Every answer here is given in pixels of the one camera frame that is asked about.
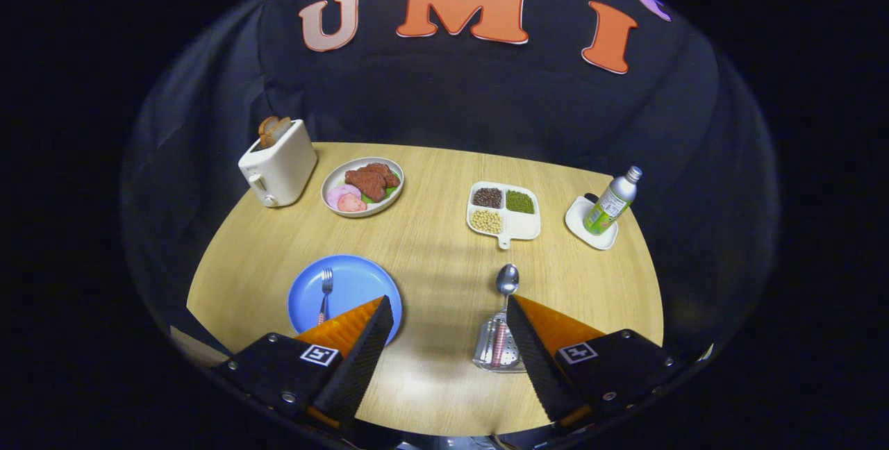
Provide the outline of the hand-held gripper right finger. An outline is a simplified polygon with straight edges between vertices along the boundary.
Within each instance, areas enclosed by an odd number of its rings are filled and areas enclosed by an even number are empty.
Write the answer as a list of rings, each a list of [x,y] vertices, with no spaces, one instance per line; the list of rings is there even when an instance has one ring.
[[[627,415],[697,364],[695,356],[635,330],[604,333],[517,295],[508,299],[507,324],[540,405],[559,431]]]

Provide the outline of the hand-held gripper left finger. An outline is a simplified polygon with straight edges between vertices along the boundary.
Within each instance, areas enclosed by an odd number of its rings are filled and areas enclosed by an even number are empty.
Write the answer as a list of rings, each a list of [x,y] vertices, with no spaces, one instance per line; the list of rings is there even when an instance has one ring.
[[[348,431],[394,324],[381,295],[293,338],[268,333],[214,365],[258,406],[323,431]]]

